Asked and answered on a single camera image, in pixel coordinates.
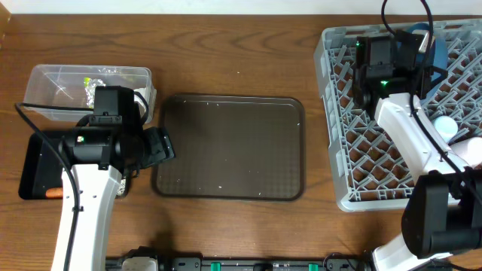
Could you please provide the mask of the white napkin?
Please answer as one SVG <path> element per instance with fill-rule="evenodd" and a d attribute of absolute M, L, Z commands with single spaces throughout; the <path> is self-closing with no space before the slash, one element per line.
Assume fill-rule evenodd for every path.
<path fill-rule="evenodd" d="M 142 113 L 148 112 L 148 91 L 146 88 L 134 90 L 135 101 L 140 104 Z"/>

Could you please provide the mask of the light blue cup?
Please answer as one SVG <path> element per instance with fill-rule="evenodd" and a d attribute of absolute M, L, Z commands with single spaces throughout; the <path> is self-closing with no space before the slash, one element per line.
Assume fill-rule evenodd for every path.
<path fill-rule="evenodd" d="M 448 143 L 459 131 L 456 121 L 448 116 L 440 116 L 432 121 L 441 138 Z"/>

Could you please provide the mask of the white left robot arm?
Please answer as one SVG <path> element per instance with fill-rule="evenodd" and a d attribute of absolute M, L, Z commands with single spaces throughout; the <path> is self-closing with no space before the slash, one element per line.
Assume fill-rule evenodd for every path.
<path fill-rule="evenodd" d="M 141 93 L 99 86 L 93 113 L 62 137 L 55 153 L 64 167 L 63 206 L 54 270 L 103 270 L 114 200 L 123 178 L 174 158 L 161 128 L 144 128 Z"/>

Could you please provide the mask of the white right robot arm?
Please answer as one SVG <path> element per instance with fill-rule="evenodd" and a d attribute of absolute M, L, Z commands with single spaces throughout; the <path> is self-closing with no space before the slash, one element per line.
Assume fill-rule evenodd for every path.
<path fill-rule="evenodd" d="M 481 247 L 481 171 L 438 135 L 417 96 L 431 69 L 416 58 L 429 57 L 431 43 L 405 31 L 355 42 L 355 103 L 388 134 L 415 183 L 401 233 L 371 253 L 373 270 L 413 270 Z"/>

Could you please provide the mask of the aluminium foil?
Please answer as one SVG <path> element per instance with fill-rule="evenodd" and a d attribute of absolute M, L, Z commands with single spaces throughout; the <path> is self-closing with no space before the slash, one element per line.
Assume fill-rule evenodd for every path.
<path fill-rule="evenodd" d="M 97 87 L 105 87 L 106 84 L 101 79 L 92 79 L 89 83 L 89 87 L 84 87 L 87 96 L 87 107 L 94 107 L 95 91 Z"/>

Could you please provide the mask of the dark blue plate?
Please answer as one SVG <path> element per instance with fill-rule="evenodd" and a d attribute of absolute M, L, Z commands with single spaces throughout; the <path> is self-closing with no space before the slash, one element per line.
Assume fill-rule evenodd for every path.
<path fill-rule="evenodd" d="M 428 23 L 416 23 L 406 30 L 412 34 L 421 34 L 428 37 L 429 25 Z M 443 69 L 447 71 L 448 62 L 448 50 L 447 44 L 441 31 L 434 31 L 433 42 L 431 45 L 430 58 L 428 60 L 429 65 L 433 65 L 437 69 Z M 423 94 L 417 94 L 420 98 L 420 104 L 425 105 L 438 91 L 438 88 L 442 85 L 442 81 L 447 78 L 447 72 L 433 72 L 431 75 L 430 89 L 424 90 Z"/>

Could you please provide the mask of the pile of white rice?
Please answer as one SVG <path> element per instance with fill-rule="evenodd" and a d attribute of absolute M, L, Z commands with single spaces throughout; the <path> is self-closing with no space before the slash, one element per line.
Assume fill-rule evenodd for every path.
<path fill-rule="evenodd" d="M 116 197 L 117 198 L 123 198 L 127 194 L 127 179 L 122 178 L 120 180 L 120 185 L 117 189 Z"/>

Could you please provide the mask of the orange carrot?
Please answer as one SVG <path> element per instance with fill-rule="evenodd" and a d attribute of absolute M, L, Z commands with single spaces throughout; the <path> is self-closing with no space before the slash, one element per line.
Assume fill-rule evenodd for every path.
<path fill-rule="evenodd" d="M 45 197 L 47 199 L 62 199 L 63 188 L 62 187 L 50 188 L 45 192 Z"/>

